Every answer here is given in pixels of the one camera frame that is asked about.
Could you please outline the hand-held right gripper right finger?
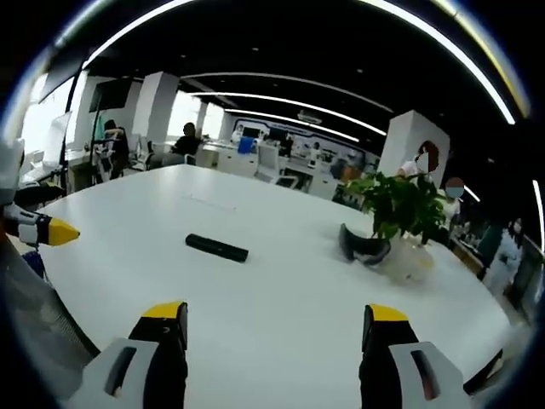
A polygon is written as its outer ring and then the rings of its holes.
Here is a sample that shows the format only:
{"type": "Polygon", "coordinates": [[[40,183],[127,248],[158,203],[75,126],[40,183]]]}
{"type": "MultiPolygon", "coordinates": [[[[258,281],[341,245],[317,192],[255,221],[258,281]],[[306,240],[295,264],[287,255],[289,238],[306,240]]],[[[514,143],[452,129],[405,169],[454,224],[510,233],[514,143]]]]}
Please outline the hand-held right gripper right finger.
{"type": "Polygon", "coordinates": [[[359,381],[363,409],[472,406],[458,368],[418,339],[405,314],[380,304],[364,309],[359,381]]]}

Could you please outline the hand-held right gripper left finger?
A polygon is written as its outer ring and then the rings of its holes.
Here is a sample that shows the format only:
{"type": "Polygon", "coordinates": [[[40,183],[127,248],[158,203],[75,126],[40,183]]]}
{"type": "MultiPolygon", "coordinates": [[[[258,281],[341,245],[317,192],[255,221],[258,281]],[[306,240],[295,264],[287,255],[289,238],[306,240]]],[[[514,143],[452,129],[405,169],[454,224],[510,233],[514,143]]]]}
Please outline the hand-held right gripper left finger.
{"type": "Polygon", "coordinates": [[[187,303],[149,308],[83,369],[65,408],[182,408],[188,364],[187,303]]]}

